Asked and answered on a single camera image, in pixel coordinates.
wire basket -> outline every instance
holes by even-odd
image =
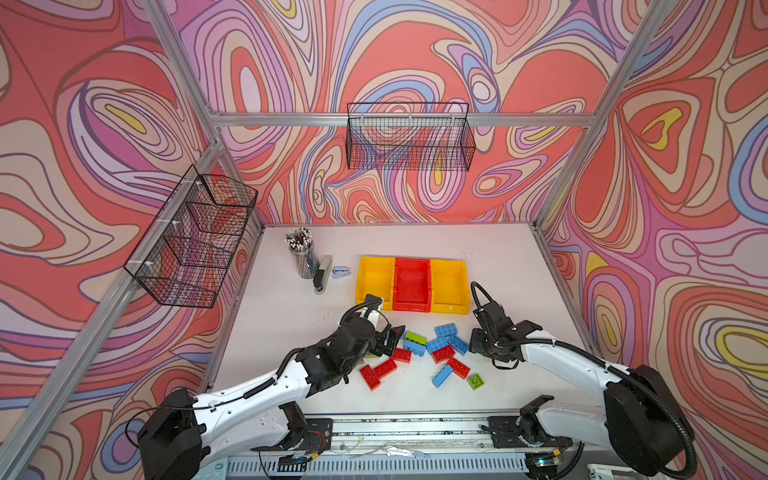
[[[239,181],[198,174],[147,257],[126,270],[161,305],[213,308],[256,200]]]
[[[350,170],[469,171],[475,138],[460,102],[347,104]]]

green lego brick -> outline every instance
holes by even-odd
[[[471,386],[473,390],[477,390],[485,384],[477,373],[469,377],[467,382],[469,382],[469,386]]]
[[[419,345],[424,345],[424,346],[426,346],[427,344],[427,339],[425,337],[421,335],[416,335],[413,332],[406,333],[406,340],[410,340],[414,343],[418,343]]]

white table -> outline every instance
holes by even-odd
[[[328,336],[341,315],[355,304],[361,256],[423,257],[464,260],[469,281],[477,281],[505,308],[512,321],[538,323],[559,339],[582,346],[565,304],[524,223],[466,225],[397,225],[312,227],[319,257],[332,255],[334,265],[348,266],[345,279],[328,280],[316,295],[312,281],[296,273],[284,243],[287,227],[268,227],[261,241],[240,310],[214,381],[214,389],[236,385],[278,367],[292,348]],[[468,342],[477,321],[467,316],[385,312],[392,325],[435,338],[435,326],[455,323]],[[372,366],[381,359],[367,359]],[[300,402],[306,414],[379,412],[470,412],[518,409],[539,395],[593,405],[586,394],[556,375],[521,363],[512,371],[497,370],[490,359],[467,353],[457,359],[479,373],[485,385],[473,391],[451,375],[440,389],[432,377],[442,368],[428,353],[382,380],[371,392],[355,369],[349,385],[339,385]]]

red lego brick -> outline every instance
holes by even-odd
[[[389,359],[386,362],[382,363],[381,365],[377,366],[375,369],[373,369],[373,372],[376,374],[376,378],[383,379],[390,373],[397,370],[397,365],[395,365],[395,360]]]
[[[453,368],[453,372],[456,375],[462,377],[462,380],[467,379],[467,375],[469,375],[469,367],[467,365],[459,362],[455,357],[451,358],[448,364]]]
[[[360,369],[360,373],[362,373],[363,379],[368,384],[368,388],[371,390],[376,390],[376,387],[381,385],[382,383],[379,381],[379,377],[376,376],[376,374],[373,372],[373,369],[370,365],[366,365]]]
[[[435,350],[432,352],[432,358],[435,360],[435,363],[440,363],[443,360],[447,360],[454,356],[456,354],[456,351],[453,349],[452,346],[444,346],[440,350]]]
[[[397,360],[398,362],[410,363],[411,353],[412,352],[410,350],[395,349],[395,352],[392,354],[390,358],[393,360]]]

psychedelic wallpaper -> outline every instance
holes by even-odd
[[[210,106],[454,101],[591,112],[644,1],[190,0],[170,12]],[[530,221],[581,129],[478,127],[469,173],[350,172],[345,128],[222,129],[265,223]]]
[[[545,234],[602,355],[658,369],[700,478],[768,478],[768,4],[679,2]]]
[[[0,442],[207,146],[138,4],[0,2]],[[197,388],[253,240],[214,310],[136,296],[29,478],[130,464],[119,422]]]

